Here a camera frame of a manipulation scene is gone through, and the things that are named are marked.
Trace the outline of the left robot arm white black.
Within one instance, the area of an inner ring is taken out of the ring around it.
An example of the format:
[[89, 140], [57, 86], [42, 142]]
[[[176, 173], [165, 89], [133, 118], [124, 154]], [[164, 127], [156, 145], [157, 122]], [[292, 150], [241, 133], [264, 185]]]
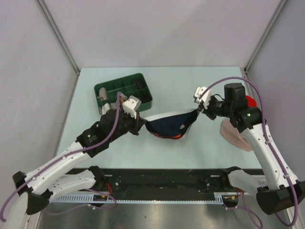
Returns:
[[83, 131], [60, 155], [32, 172], [14, 174], [18, 195], [26, 198], [25, 213], [38, 213], [55, 198], [74, 191], [103, 189], [106, 177], [98, 166], [91, 166], [73, 177], [63, 178], [63, 175], [79, 163], [108, 149], [110, 143], [119, 137], [127, 133], [138, 135], [145, 123], [139, 114], [131, 116], [122, 110], [111, 109]]

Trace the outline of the navy orange underwear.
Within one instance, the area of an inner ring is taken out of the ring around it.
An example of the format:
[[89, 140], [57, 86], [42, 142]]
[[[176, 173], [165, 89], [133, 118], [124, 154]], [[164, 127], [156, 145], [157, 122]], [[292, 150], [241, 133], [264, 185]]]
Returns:
[[198, 115], [196, 109], [155, 114], [145, 118], [145, 127], [158, 138], [176, 140], [189, 132]]

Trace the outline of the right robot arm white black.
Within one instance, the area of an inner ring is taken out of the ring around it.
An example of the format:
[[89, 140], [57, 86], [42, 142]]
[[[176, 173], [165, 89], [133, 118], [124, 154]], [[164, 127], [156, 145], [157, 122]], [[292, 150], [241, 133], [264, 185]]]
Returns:
[[217, 100], [206, 87], [198, 87], [193, 97], [199, 111], [211, 120], [218, 116], [229, 119], [250, 145], [266, 179], [261, 181], [238, 167], [231, 167], [224, 170], [220, 187], [224, 191], [237, 187], [247, 192], [256, 198], [267, 215], [298, 206], [305, 198], [305, 183], [289, 169], [281, 156], [262, 111], [248, 106], [245, 87], [241, 83], [226, 84], [222, 101]]

